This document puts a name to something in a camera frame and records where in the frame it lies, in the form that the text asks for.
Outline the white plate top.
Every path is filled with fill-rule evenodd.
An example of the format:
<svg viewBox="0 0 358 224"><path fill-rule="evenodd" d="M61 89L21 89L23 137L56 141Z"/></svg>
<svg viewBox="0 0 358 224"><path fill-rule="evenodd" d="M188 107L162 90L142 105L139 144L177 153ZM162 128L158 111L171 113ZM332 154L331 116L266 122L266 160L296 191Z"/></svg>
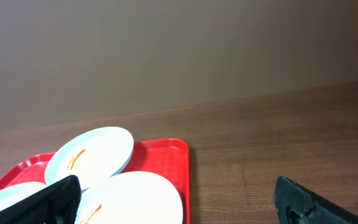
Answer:
<svg viewBox="0 0 358 224"><path fill-rule="evenodd" d="M49 161L44 179L47 185L75 175L81 190L121 173L134 150L132 134L121 127L106 126L87 131L64 144Z"/></svg>

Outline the red plastic tray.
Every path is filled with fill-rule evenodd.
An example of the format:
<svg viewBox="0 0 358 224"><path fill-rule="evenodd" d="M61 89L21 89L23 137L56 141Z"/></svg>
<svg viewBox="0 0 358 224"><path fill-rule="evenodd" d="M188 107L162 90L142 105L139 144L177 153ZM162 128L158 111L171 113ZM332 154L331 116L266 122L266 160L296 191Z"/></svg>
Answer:
<svg viewBox="0 0 358 224"><path fill-rule="evenodd" d="M0 178L0 190L23 182L45 182L44 173L54 152L29 157ZM178 190L183 204L183 224L190 224L189 147L177 138L152 139L134 144L124 172L148 171L168 179Z"/></svg>

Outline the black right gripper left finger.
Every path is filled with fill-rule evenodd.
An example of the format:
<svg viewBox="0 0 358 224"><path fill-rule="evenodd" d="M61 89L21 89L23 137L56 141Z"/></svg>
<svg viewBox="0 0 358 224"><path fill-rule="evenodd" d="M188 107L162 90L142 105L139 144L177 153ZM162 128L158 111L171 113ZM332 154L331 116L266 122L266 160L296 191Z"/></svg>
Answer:
<svg viewBox="0 0 358 224"><path fill-rule="evenodd" d="M0 211L0 224L74 224L80 201L80 182L69 175Z"/></svg>

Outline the white plate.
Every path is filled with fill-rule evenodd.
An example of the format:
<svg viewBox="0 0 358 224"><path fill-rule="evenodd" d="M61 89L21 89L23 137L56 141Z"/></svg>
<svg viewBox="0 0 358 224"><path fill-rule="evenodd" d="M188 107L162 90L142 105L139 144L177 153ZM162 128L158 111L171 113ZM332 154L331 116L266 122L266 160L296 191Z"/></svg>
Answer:
<svg viewBox="0 0 358 224"><path fill-rule="evenodd" d="M110 177L81 196L75 223L182 224L183 204L161 175L134 171Z"/></svg>
<svg viewBox="0 0 358 224"><path fill-rule="evenodd" d="M132 134L121 127L106 126L87 131L64 144L49 161L44 179L47 185L75 175L81 190L121 173L134 150Z"/></svg>
<svg viewBox="0 0 358 224"><path fill-rule="evenodd" d="M0 211L39 192L47 185L41 182L25 182L0 190Z"/></svg>

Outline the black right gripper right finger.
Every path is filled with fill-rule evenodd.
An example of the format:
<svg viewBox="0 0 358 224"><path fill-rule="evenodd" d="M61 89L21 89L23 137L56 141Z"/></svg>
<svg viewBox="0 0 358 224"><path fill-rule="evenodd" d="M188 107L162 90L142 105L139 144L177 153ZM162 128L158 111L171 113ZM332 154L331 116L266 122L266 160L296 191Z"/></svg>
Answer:
<svg viewBox="0 0 358 224"><path fill-rule="evenodd" d="M358 216L280 176L273 193L280 224L358 224Z"/></svg>

